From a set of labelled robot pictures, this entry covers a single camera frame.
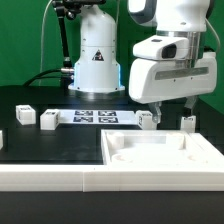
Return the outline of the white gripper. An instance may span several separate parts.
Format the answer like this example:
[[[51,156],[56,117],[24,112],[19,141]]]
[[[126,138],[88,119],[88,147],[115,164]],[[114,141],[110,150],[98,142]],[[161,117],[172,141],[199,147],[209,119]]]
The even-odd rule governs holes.
[[[152,120],[159,124],[162,116],[159,101],[188,97],[183,114],[190,117],[198,101],[196,95],[213,92],[216,82],[215,53],[204,53],[193,68],[176,61],[136,59],[130,70],[129,95],[138,103],[150,103]]]

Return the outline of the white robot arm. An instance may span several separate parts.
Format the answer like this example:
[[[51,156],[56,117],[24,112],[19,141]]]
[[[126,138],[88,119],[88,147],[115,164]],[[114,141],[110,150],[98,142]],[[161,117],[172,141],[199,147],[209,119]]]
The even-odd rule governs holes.
[[[204,48],[214,2],[127,0],[137,24],[156,28],[155,35],[133,46],[128,87],[132,100],[149,106],[155,123],[163,101],[185,97],[189,117],[197,97],[215,89],[216,54]],[[89,98],[121,90],[113,19],[94,3],[83,6],[81,16],[81,52],[71,89]]]

